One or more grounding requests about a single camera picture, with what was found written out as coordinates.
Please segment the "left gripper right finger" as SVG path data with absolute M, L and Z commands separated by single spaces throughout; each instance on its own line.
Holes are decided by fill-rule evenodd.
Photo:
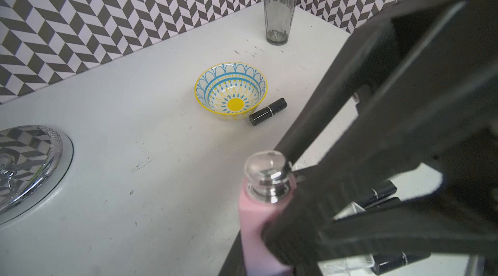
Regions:
M 334 216 L 388 178 L 427 164 L 433 193 L 393 207 L 385 229 L 426 252 L 497 261 L 497 0 L 403 0 L 355 29 L 276 146 L 295 162 L 357 93 L 358 117 L 263 229 L 286 265 L 340 259 L 320 239 Z

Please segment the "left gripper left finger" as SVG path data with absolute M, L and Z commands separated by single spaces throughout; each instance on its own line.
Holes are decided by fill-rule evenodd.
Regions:
M 243 276 L 243 247 L 238 233 L 218 276 Z

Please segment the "clear acrylic lipstick organizer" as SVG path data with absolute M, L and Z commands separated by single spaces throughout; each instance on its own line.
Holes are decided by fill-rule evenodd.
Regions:
M 421 198 L 423 195 L 433 193 L 442 184 L 442 174 L 435 169 L 421 164 L 417 169 L 410 172 L 396 174 L 390 181 L 398 188 L 398 194 L 403 201 Z M 369 253 L 390 252 L 426 252 L 427 247 L 415 247 L 401 245 L 395 242 L 397 237 L 393 234 L 388 236 L 385 229 L 401 229 L 407 232 L 403 225 L 407 224 L 409 229 L 414 228 L 407 217 L 400 218 L 399 213 L 394 210 L 379 213 L 377 215 L 366 212 L 331 224 L 322 232 L 320 239 L 324 242 L 323 248 L 326 255 L 338 256 L 339 258 L 354 257 Z M 464 275 L 469 263 L 469 255 L 442 254 L 433 251 L 430 258 L 403 268 L 387 273 L 388 275 Z

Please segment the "chrome stand with green discs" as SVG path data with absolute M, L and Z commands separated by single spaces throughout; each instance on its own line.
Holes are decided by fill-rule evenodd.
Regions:
M 46 126 L 16 126 L 1 131 L 1 224 L 39 204 L 69 170 L 72 140 Z

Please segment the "yellow blue patterned bowl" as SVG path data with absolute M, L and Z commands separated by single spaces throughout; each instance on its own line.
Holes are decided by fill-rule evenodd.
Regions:
M 267 91 L 265 75 L 241 62 L 210 67 L 198 77 L 194 87 L 197 102 L 223 120 L 249 117 L 264 101 Z

